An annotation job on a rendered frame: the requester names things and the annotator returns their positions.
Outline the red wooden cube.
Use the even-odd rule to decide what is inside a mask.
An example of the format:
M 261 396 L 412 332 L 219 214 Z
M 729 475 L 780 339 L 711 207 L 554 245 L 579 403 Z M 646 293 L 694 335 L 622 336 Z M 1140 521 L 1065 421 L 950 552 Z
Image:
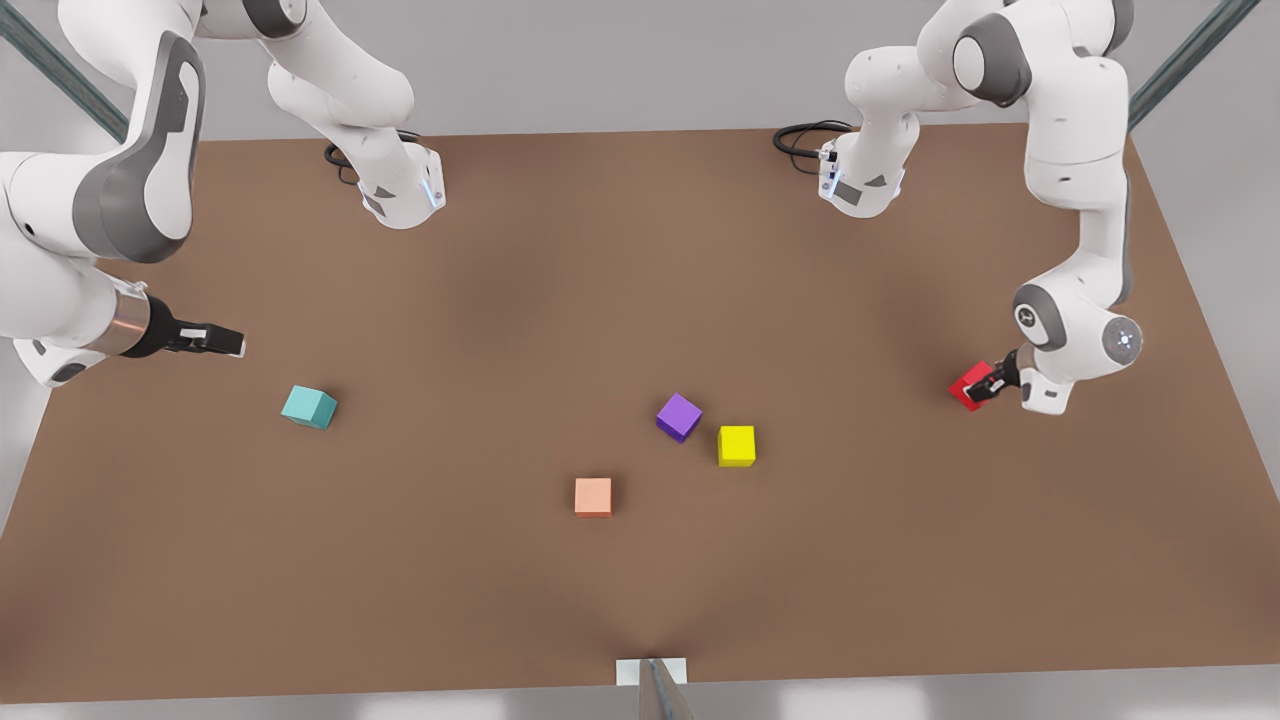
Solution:
M 973 413 L 995 396 L 991 389 L 993 372 L 988 363 L 978 361 L 948 387 L 948 392 Z

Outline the teal wooden cube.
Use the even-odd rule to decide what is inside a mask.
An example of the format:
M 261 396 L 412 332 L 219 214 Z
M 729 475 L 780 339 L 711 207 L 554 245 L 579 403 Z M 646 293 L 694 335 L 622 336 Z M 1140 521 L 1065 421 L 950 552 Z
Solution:
M 303 386 L 293 386 L 280 410 L 280 415 L 302 427 L 326 429 L 338 402 L 329 393 Z

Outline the purple wooden cube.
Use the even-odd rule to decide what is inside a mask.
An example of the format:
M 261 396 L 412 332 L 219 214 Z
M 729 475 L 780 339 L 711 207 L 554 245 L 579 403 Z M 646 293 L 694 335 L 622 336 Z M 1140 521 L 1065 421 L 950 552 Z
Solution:
M 682 443 L 701 420 L 703 410 L 685 398 L 681 393 L 672 393 L 663 407 L 655 415 L 655 424 L 668 437 Z

